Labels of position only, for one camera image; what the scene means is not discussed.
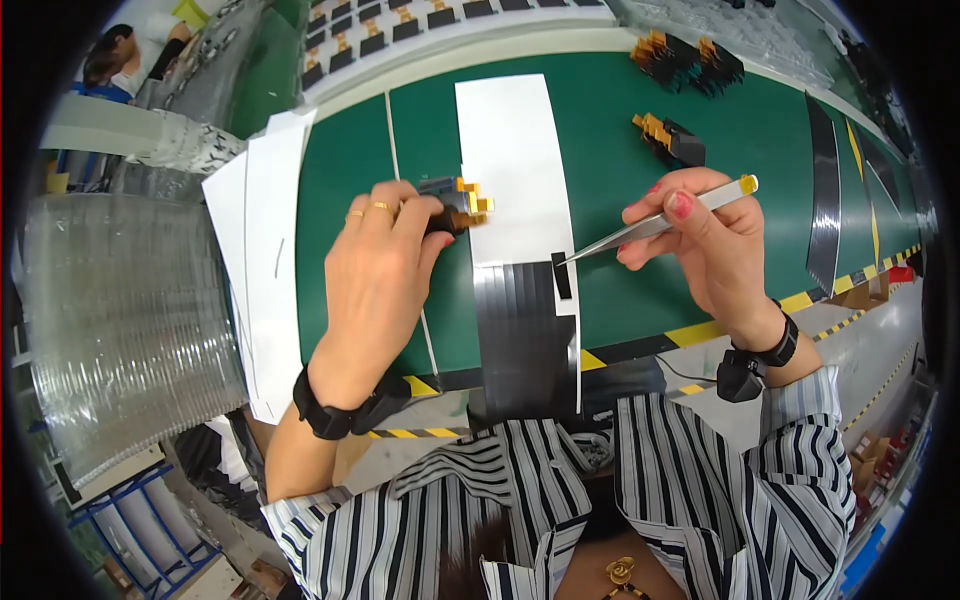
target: worker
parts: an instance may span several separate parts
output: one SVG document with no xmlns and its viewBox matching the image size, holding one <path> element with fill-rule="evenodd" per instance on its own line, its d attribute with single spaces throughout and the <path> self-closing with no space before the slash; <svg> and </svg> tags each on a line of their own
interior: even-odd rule
<svg viewBox="0 0 960 600">
<path fill-rule="evenodd" d="M 147 19 L 140 36 L 130 25 L 114 25 L 93 45 L 84 62 L 84 85 L 113 83 L 135 98 L 143 83 L 162 80 L 173 59 L 193 35 L 187 24 L 172 14 L 156 13 Z"/>
<path fill-rule="evenodd" d="M 729 181 L 665 175 L 623 220 L 663 211 L 674 230 L 617 260 L 636 271 L 674 254 L 735 346 L 765 353 L 788 321 L 764 292 L 760 206 L 748 196 L 713 213 L 696 197 Z M 304 370 L 325 415 L 362 406 L 409 342 L 454 239 L 423 237 L 441 210 L 406 181 L 354 199 L 326 257 L 327 331 Z M 854 521 L 837 373 L 800 334 L 766 373 L 758 445 L 744 454 L 689 408 L 637 391 L 608 431 L 507 421 L 356 495 L 332 487 L 337 442 L 292 404 L 267 454 L 263 513 L 307 597 L 324 600 L 826 598 Z"/>
</svg>

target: blue and white striped shirt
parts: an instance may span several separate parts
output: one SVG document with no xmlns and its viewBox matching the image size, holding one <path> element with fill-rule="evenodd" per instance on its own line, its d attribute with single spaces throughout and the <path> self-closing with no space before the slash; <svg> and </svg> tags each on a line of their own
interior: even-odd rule
<svg viewBox="0 0 960 600">
<path fill-rule="evenodd" d="M 837 368 L 764 392 L 744 454 L 661 395 L 621 398 L 603 434 L 508 421 L 427 454 L 393 480 L 263 508 L 308 597 L 433 598 L 438 565 L 509 509 L 506 563 L 482 562 L 491 599 L 552 598 L 584 530 L 581 476 L 605 444 L 624 517 L 688 597 L 824 598 L 853 528 Z"/>
</svg>

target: necklace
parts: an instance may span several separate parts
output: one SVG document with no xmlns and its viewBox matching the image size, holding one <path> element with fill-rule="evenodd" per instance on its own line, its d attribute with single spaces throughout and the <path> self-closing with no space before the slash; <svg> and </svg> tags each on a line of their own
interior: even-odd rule
<svg viewBox="0 0 960 600">
<path fill-rule="evenodd" d="M 616 594 L 621 591 L 629 591 L 634 595 L 637 595 L 641 600 L 651 600 L 650 596 L 646 593 L 640 591 L 632 583 L 630 583 L 630 571 L 634 568 L 634 559 L 633 557 L 625 556 L 621 557 L 612 563 L 607 565 L 607 574 L 610 575 L 610 580 L 616 586 L 609 594 L 601 598 L 600 600 L 611 600 Z"/>
</svg>

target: cable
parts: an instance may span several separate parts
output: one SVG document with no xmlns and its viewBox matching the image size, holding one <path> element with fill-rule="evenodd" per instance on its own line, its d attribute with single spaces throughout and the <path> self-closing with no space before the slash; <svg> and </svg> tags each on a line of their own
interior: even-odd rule
<svg viewBox="0 0 960 600">
<path fill-rule="evenodd" d="M 709 378 L 707 378 L 707 377 L 694 377 L 694 376 L 692 376 L 692 375 L 684 375 L 683 373 L 678 372 L 676 369 L 674 369 L 673 367 L 671 367 L 671 366 L 670 366 L 670 363 L 666 362 L 666 360 L 665 360 L 662 356 L 660 356 L 659 354 L 654 354 L 654 356 L 656 356 L 656 357 L 657 357 L 657 360 L 659 360 L 659 361 L 662 362 L 664 365 L 666 365 L 666 368 L 669 369 L 670 371 L 672 371 L 673 374 L 677 375 L 678 377 L 682 377 L 683 379 L 689 379 L 689 380 L 691 380 L 691 381 L 706 381 L 707 383 L 716 383 L 716 382 L 717 382 L 716 379 L 709 379 Z"/>
</svg>

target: black sleeve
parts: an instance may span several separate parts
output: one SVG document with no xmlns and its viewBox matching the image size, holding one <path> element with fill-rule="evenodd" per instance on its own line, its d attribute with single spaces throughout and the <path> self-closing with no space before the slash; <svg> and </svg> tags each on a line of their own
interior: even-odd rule
<svg viewBox="0 0 960 600">
<path fill-rule="evenodd" d="M 147 75 L 147 78 L 162 80 L 164 71 L 170 66 L 170 61 L 179 56 L 180 53 L 183 52 L 183 48 L 186 48 L 186 42 L 182 39 L 171 39 L 168 41 L 167 45 L 163 47 L 163 52 L 160 53 L 160 58 L 154 63 L 154 68 L 151 69 L 150 74 Z"/>
</svg>

